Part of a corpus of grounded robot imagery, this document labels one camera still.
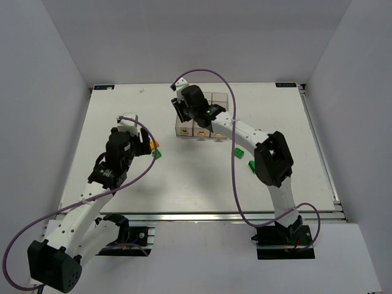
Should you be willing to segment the yellow long lego brick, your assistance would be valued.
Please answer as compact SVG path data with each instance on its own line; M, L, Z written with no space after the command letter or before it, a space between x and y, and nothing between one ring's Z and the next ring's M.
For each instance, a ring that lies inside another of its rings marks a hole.
M150 149L151 151L154 151L155 149L157 149L160 146L159 142L156 140L151 140L150 141Z

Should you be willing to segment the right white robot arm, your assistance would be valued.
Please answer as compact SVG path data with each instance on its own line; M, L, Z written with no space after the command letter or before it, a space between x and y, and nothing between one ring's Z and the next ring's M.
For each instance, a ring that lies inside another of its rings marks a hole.
M255 175L267 186L275 213L274 226L290 241L303 224L293 198L291 175L293 158L284 135L268 134L236 121L218 104L210 104L197 85L171 85L171 100L181 122L193 120L201 128L231 139L254 155Z

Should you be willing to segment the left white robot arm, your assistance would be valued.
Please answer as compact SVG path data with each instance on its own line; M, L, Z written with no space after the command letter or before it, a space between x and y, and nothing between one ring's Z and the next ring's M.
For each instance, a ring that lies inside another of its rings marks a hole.
M114 127L88 176L81 205L69 210L61 223L43 241L28 247L31 277L61 293L69 293L81 277L83 267L104 249L122 247L131 241L129 220L100 210L122 186L134 157L151 154L149 133Z

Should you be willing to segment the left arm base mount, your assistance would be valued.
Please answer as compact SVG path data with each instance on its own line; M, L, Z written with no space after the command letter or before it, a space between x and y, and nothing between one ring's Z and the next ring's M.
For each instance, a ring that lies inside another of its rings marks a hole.
M119 238L105 246L97 256L148 257L154 243L155 228L129 226L120 227Z

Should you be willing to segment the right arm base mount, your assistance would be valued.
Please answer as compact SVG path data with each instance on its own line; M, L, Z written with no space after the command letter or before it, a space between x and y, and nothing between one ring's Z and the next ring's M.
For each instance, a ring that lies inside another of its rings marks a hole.
M303 225L291 239L282 235L275 226L257 228L251 240L256 245L258 260L315 259L308 225Z

